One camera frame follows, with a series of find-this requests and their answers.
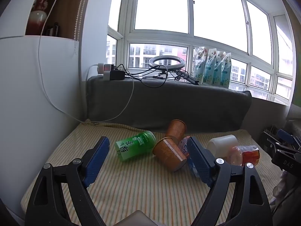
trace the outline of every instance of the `green object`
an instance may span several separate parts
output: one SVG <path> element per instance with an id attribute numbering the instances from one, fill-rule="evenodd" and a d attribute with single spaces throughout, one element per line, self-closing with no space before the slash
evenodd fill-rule
<path id="1" fill-rule="evenodd" d="M 145 131 L 131 138 L 115 142 L 115 149 L 120 161 L 125 161 L 136 155 L 151 152 L 156 143 L 154 134 L 151 131 Z"/>

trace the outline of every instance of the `mattress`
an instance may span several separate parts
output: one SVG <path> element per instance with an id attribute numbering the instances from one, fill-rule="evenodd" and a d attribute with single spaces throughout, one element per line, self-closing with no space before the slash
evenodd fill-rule
<path id="1" fill-rule="evenodd" d="M 83 123 L 55 149 L 47 162 L 53 166 L 66 165 L 74 158 L 81 158 L 87 149 L 94 147 L 101 136 L 107 136 L 111 144 L 109 154 L 96 181 L 87 189 L 106 225 L 114 225 L 136 210 L 141 210 L 150 219 L 167 226 L 191 225 L 205 201 L 209 187 L 191 174 L 188 164 L 176 172 L 169 172 L 153 154 L 141 155 L 127 162 L 118 160 L 114 142 L 142 131 L 144 130 L 122 124 Z M 189 135 L 196 136 L 206 147 L 211 138 L 229 134 L 233 134 L 241 145 L 256 145 L 246 130 Z M 164 137 L 164 133 L 154 135 L 157 140 Z M 272 190 L 279 182 L 281 170 L 271 163 L 268 154 L 260 147 L 259 149 L 260 160 L 256 170 L 270 200 Z M 35 180 L 21 201 L 24 212 Z M 226 220 L 234 185 L 229 185 L 218 224 Z M 80 225 L 67 184 L 62 184 L 62 188 L 70 219 Z"/>

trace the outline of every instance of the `bed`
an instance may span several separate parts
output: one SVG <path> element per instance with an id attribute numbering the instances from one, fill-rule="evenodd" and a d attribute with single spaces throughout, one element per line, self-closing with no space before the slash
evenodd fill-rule
<path id="1" fill-rule="evenodd" d="M 127 162 L 118 160 L 114 142 L 142 131 L 123 124 L 82 123 L 55 149 L 47 162 L 53 166 L 66 165 L 74 158 L 82 157 L 101 136 L 107 136 L 111 144 L 109 154 L 95 183 L 88 188 L 106 225 L 114 225 L 136 210 L 141 210 L 150 219 L 167 226 L 191 225 L 209 188 L 191 174 L 187 164 L 172 173 L 153 154 L 141 155 Z M 246 130 L 188 135 L 196 136 L 206 147 L 211 138 L 229 134 L 233 134 L 241 145 L 256 145 Z M 157 140 L 164 137 L 164 133 L 154 132 L 154 135 Z M 279 182 L 281 170 L 271 163 L 268 154 L 260 147 L 259 149 L 260 160 L 256 170 L 270 200 L 273 197 L 272 190 Z M 34 183 L 35 179 L 21 201 L 24 212 Z M 80 225 L 67 184 L 62 184 L 62 188 L 70 219 Z M 233 191 L 234 184 L 231 183 L 218 224 L 226 220 Z"/>

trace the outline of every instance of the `brown cup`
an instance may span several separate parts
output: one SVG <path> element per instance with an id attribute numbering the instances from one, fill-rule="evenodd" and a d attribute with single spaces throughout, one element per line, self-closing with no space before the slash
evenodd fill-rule
<path id="1" fill-rule="evenodd" d="M 154 147 L 153 154 L 172 172 L 180 169 L 187 161 L 171 137 L 162 138 Z"/>
<path id="2" fill-rule="evenodd" d="M 176 145 L 183 139 L 187 127 L 183 121 L 172 120 L 168 126 L 166 137 L 171 137 Z"/>

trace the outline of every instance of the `screw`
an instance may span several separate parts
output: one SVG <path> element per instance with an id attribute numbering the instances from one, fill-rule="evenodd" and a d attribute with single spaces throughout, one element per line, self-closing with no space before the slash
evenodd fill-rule
<path id="1" fill-rule="evenodd" d="M 252 163 L 249 163 L 249 162 L 246 164 L 246 166 L 247 166 L 248 168 L 253 168 L 253 167 L 254 167 L 253 164 L 252 164 Z"/>
<path id="2" fill-rule="evenodd" d="M 217 159 L 216 159 L 216 162 L 217 162 L 218 164 L 224 164 L 224 160 L 223 160 L 222 158 L 217 158 Z"/>
<path id="3" fill-rule="evenodd" d="M 76 158 L 76 159 L 74 159 L 74 160 L 72 161 L 72 163 L 73 163 L 74 165 L 77 165 L 77 164 L 79 164 L 81 161 L 82 161 L 81 159 Z"/>
<path id="4" fill-rule="evenodd" d="M 46 163 L 46 164 L 43 166 L 44 169 L 48 169 L 49 167 L 50 167 L 50 164 L 49 164 L 49 163 Z"/>

